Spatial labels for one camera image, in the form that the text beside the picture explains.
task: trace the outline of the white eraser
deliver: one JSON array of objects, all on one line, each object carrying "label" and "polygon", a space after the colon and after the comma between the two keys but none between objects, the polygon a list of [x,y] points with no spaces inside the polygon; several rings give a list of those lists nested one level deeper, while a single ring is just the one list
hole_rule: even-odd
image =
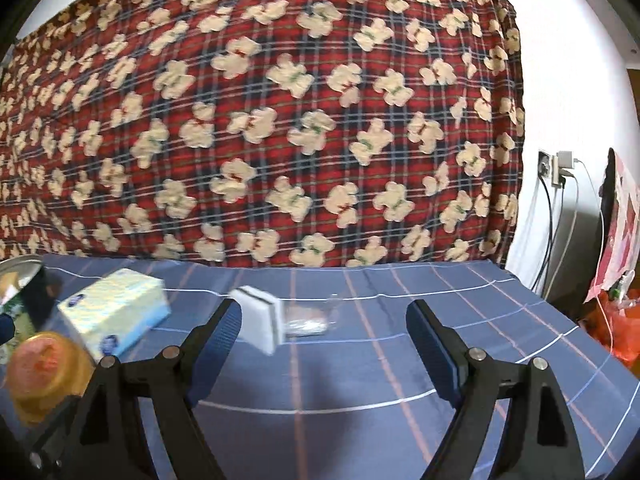
[{"label": "white eraser", "polygon": [[249,285],[232,290],[229,297],[242,310],[242,327],[238,337],[259,351],[273,355],[284,343],[282,300]]}]

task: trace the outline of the blue gripper pad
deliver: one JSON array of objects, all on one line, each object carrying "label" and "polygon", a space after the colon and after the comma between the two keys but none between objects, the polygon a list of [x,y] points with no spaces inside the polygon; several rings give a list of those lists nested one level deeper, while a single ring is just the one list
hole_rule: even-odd
[{"label": "blue gripper pad", "polygon": [[440,323],[424,300],[407,307],[406,328],[436,393],[458,409],[468,377],[465,343],[455,330]]},{"label": "blue gripper pad", "polygon": [[11,341],[14,335],[14,320],[8,314],[0,314],[0,345]]},{"label": "blue gripper pad", "polygon": [[229,305],[193,365],[187,400],[191,407],[211,392],[242,325],[242,311],[235,301]]}]

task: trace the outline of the jar lid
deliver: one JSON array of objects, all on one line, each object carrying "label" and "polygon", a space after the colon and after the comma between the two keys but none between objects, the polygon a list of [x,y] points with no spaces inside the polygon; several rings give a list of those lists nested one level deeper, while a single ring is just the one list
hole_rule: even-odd
[{"label": "jar lid", "polygon": [[46,397],[58,389],[68,366],[66,338],[42,332],[21,343],[9,360],[6,385],[14,399]]}]

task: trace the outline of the clear plastic bag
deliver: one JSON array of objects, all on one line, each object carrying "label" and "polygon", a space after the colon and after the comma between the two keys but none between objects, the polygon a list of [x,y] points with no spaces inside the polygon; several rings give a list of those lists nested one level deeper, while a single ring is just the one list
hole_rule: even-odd
[{"label": "clear plastic bag", "polygon": [[326,301],[296,300],[285,310],[287,336],[310,336],[327,333],[338,323],[340,305],[344,298],[332,294]]}]

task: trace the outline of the red plastic bag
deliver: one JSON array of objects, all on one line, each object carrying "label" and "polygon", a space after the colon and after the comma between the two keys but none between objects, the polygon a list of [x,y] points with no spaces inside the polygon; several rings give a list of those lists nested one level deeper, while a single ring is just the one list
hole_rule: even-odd
[{"label": "red plastic bag", "polygon": [[[630,290],[627,295],[630,299],[635,299],[639,296],[640,294],[637,290]],[[611,326],[613,355],[627,368],[631,368],[640,356],[640,306],[619,310],[615,303],[609,301],[606,292],[601,292],[598,298]],[[586,320],[586,329],[594,339],[597,339],[609,350],[609,330],[600,307],[597,304],[595,307]]]}]

